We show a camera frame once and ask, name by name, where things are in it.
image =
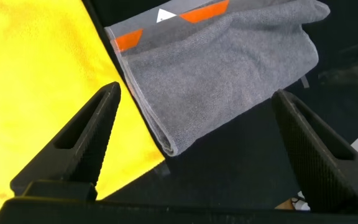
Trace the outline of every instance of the orange stripe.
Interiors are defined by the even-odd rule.
[[[142,34],[143,34],[143,29],[135,30],[134,32],[130,32],[128,34],[116,38],[115,40],[112,40],[111,44],[114,44],[115,41],[119,51],[123,52],[130,48],[135,47],[137,43],[139,43]]]
[[[202,7],[201,9],[195,9],[193,11],[186,12],[180,15],[180,17],[192,23],[203,21],[226,12],[229,1],[230,0],[225,0],[209,6]]]

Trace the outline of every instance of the yellow cloth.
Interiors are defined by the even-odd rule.
[[[0,0],[0,208],[13,196],[11,179],[113,81],[122,96],[97,184],[99,199],[163,156],[80,0]]]

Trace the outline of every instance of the dark background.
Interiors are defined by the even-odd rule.
[[[83,2],[124,78],[103,27],[166,0]],[[303,26],[319,53],[319,64],[306,74],[310,88],[304,88],[298,81],[287,90],[351,144],[358,138],[358,83],[338,85],[319,74],[358,61],[358,0],[321,2],[330,7],[330,15],[323,21]],[[298,191],[269,99],[197,140],[180,156],[166,157],[165,162],[105,200],[270,209]]]

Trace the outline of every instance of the microfiber towel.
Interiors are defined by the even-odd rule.
[[[128,34],[131,42],[106,29],[131,91],[169,156],[318,63],[301,25],[324,19],[327,5],[275,1],[250,9],[245,2],[226,0],[167,19]]]
[[[99,199],[163,156],[80,0],[0,0],[0,209],[13,196],[15,175],[113,81],[122,95],[96,186]]]

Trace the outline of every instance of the white triangle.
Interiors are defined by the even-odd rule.
[[[160,10],[158,10],[157,22],[164,21],[165,19],[169,19],[174,16],[176,16],[174,13],[160,9]]]

